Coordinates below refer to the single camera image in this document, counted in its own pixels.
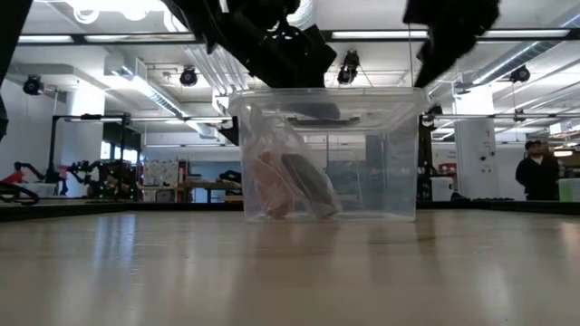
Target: black jacket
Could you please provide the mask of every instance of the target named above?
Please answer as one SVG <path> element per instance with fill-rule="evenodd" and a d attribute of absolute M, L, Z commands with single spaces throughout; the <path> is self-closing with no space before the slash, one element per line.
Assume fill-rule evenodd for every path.
<path fill-rule="evenodd" d="M 558 190 L 558 174 L 560 167 L 555 158 L 544 156 L 542 164 L 537 164 L 532 158 L 524 158 L 516 170 L 516 180 L 526 188 L 529 196 L 556 196 Z"/>

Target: white pillar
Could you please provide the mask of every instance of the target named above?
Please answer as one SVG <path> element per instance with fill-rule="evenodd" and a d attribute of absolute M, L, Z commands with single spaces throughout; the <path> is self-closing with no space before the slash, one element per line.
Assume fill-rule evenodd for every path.
<path fill-rule="evenodd" d="M 494 113 L 491 85 L 469 90 L 469 93 L 456 96 L 456 114 Z M 455 143 L 459 192 L 471 199 L 499 197 L 494 120 L 470 119 L 456 122 Z"/>
<path fill-rule="evenodd" d="M 85 87 L 67 94 L 66 114 L 80 116 L 83 114 L 104 114 L 105 94 L 97 88 Z M 88 160 L 93 162 L 101 159 L 102 123 L 95 122 L 59 122 L 62 139 L 62 159 L 65 166 L 72 163 Z M 97 171 L 93 172 L 93 179 L 98 178 Z M 86 195 L 86 186 L 79 184 L 72 177 L 68 178 L 68 197 Z"/>

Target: plastic bag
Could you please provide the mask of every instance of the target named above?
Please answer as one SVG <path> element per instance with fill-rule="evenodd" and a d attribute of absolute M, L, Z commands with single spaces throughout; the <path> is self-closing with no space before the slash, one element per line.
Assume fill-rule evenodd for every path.
<path fill-rule="evenodd" d="M 312 151 L 287 121 L 264 116 L 258 108 L 236 114 L 240 128 L 246 129 L 242 133 L 249 135 L 242 141 L 243 164 L 251 174 L 245 183 L 253 181 L 262 212 L 270 218 L 285 218 L 294 211 L 295 202 L 319 219 L 341 210 L 330 179 L 315 165 Z"/>

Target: clear plastic bin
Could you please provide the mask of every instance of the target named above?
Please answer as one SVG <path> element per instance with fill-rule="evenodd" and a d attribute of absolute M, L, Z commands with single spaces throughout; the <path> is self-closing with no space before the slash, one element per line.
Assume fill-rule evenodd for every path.
<path fill-rule="evenodd" d="M 272 217 L 265 211 L 259 177 L 267 167 L 256 167 L 256 144 L 251 112 L 276 121 L 279 137 L 296 131 L 291 148 L 304 155 L 332 182 L 339 212 L 333 218 L 382 218 L 412 221 L 417 192 L 418 116 L 427 108 L 425 93 L 411 88 L 261 90 L 235 94 L 229 104 L 238 116 L 242 150 L 245 216 Z M 306 144 L 307 153 L 301 149 Z M 279 187 L 283 200 L 292 192 Z M 284 218 L 313 218 L 308 203 L 284 206 Z"/>

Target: man in black jacket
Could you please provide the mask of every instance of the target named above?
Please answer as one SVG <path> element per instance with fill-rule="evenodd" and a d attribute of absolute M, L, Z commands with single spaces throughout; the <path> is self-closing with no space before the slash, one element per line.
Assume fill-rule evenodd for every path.
<path fill-rule="evenodd" d="M 516 180 L 526 188 L 527 200 L 557 200 L 559 166 L 546 155 L 539 140 L 526 143 L 527 157 L 516 170 Z"/>

